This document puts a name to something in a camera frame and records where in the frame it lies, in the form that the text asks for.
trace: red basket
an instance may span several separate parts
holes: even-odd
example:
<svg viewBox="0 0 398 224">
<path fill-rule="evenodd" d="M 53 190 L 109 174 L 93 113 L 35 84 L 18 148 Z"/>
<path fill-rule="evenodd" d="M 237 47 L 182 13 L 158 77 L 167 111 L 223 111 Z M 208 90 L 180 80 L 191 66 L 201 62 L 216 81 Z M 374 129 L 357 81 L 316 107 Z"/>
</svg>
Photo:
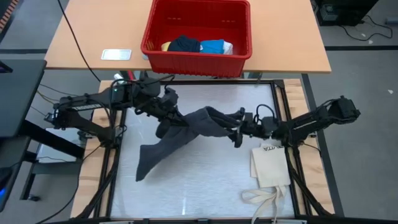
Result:
<svg viewBox="0 0 398 224">
<path fill-rule="evenodd" d="M 233 55 L 163 52 L 180 35 L 233 44 Z M 252 53 L 250 4 L 246 0 L 153 0 L 142 53 L 154 72 L 240 77 Z"/>
</svg>

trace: white label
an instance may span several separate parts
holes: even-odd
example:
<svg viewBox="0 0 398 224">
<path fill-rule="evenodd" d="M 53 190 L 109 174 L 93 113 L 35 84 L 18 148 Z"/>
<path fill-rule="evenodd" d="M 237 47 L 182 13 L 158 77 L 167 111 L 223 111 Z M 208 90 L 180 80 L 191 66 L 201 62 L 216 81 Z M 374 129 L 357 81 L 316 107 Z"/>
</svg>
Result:
<svg viewBox="0 0 398 224">
<path fill-rule="evenodd" d="M 131 50 L 129 49 L 105 49 L 102 52 L 102 60 L 130 60 Z"/>
</svg>

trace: gray floor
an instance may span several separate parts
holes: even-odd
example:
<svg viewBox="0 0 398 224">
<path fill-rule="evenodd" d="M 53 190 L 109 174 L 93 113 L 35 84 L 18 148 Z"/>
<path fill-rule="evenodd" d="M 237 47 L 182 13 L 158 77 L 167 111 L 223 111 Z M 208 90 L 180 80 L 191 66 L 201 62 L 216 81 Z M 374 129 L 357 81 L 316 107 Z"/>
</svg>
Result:
<svg viewBox="0 0 398 224">
<path fill-rule="evenodd" d="M 397 9 L 398 1 L 380 0 L 369 14 L 376 22 L 383 23 L 386 16 L 398 17 Z M 46 49 L 60 18 L 56 1 L 24 0 L 0 49 Z M 348 29 L 356 37 L 385 32 L 369 24 Z M 394 31 L 393 39 L 374 37 L 371 45 L 398 45 L 398 27 Z M 340 27 L 321 27 L 320 32 L 326 46 L 370 45 L 350 39 Z M 2 58 L 35 59 L 44 58 L 44 55 L 0 55 Z M 394 116 L 398 111 L 398 52 L 328 52 L 328 58 L 333 70 L 331 75 L 310 75 L 317 104 L 345 95 L 354 100 L 362 112 L 357 122 L 332 126 L 325 131 L 344 213 L 347 217 L 398 220 L 398 164 L 395 162 L 398 121 Z M 102 80 L 107 80 L 116 71 L 95 72 Z M 268 73 L 264 77 L 298 78 L 300 75 Z M 98 82 L 88 71 L 47 70 L 42 83 L 74 94 L 98 89 Z M 50 97 L 61 96 L 42 87 L 40 90 Z M 51 105 L 39 97 L 35 97 L 32 106 L 44 113 L 51 109 Z M 43 116 L 34 110 L 29 111 L 27 119 L 43 128 L 49 127 Z M 33 143 L 30 150 L 36 149 L 37 144 Z M 29 165 L 24 163 L 7 206 L 0 213 L 1 223 L 35 223 L 56 212 L 72 196 L 76 176 L 43 175 L 37 178 L 32 189 L 42 201 L 20 201 L 28 170 Z M 52 221 L 66 220 L 70 209 L 71 206 Z"/>
</svg>

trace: wooden table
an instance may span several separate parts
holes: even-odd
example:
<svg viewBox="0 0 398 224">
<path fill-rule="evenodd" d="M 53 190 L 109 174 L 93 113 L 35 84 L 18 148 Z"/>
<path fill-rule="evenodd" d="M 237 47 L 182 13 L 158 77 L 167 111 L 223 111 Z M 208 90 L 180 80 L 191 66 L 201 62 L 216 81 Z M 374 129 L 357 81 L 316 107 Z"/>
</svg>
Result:
<svg viewBox="0 0 398 224">
<path fill-rule="evenodd" d="M 284 83 L 292 117 L 295 118 L 297 116 L 300 116 L 301 114 L 307 113 L 307 103 L 305 101 L 305 96 L 300 79 L 287 79 L 284 80 Z M 109 87 L 110 84 L 111 81 L 102 81 L 99 87 L 99 91 L 103 91 L 105 88 Z M 277 91 L 277 94 L 278 99 L 281 99 L 279 91 Z M 281 111 L 283 111 L 283 102 L 279 101 L 279 106 L 281 108 Z M 109 125 L 108 117 L 104 109 L 95 110 L 93 115 L 93 122 L 101 126 Z M 311 146 L 318 147 L 317 141 L 314 138 L 308 138 L 305 142 Z M 85 154 L 89 154 L 99 144 L 100 143 L 97 139 L 89 140 Z M 325 177 L 325 171 L 323 170 L 322 160 L 320 158 L 318 150 L 305 145 L 300 146 L 299 149 L 307 187 L 314 194 L 317 200 L 324 206 L 324 208 L 333 213 L 333 204 L 331 202 L 329 188 Z M 100 148 L 85 160 L 80 172 L 79 189 L 73 201 L 71 217 L 77 216 L 84 209 L 84 207 L 88 205 L 92 196 L 97 191 L 100 181 L 100 172 L 103 163 L 103 157 L 104 149 Z M 297 194 L 297 198 L 299 202 L 300 213 L 305 214 L 300 189 L 296 187 L 296 190 L 299 193 Z M 100 216 L 105 215 L 105 205 L 107 201 L 108 192 L 105 192 L 102 201 L 103 206 L 101 206 Z"/>
<path fill-rule="evenodd" d="M 330 73 L 309 0 L 249 0 L 252 57 L 245 72 Z M 142 36 L 150 0 L 70 0 L 66 15 L 93 69 L 150 70 Z M 104 49 L 131 49 L 128 61 L 101 60 Z M 87 69 L 63 18 L 45 56 L 47 69 Z"/>
</svg>

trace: gray cloth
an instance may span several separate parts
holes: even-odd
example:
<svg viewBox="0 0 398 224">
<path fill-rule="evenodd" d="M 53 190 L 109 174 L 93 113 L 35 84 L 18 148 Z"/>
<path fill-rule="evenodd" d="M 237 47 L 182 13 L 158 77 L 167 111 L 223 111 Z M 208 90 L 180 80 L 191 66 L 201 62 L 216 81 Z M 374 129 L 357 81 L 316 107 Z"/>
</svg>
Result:
<svg viewBox="0 0 398 224">
<path fill-rule="evenodd" d="M 171 126 L 157 144 L 141 146 L 136 181 L 143 180 L 162 159 L 194 140 L 199 134 L 225 137 L 232 134 L 225 128 L 239 126 L 239 121 L 211 107 L 205 107 L 187 114 L 183 119 L 188 123 L 188 126 Z"/>
</svg>

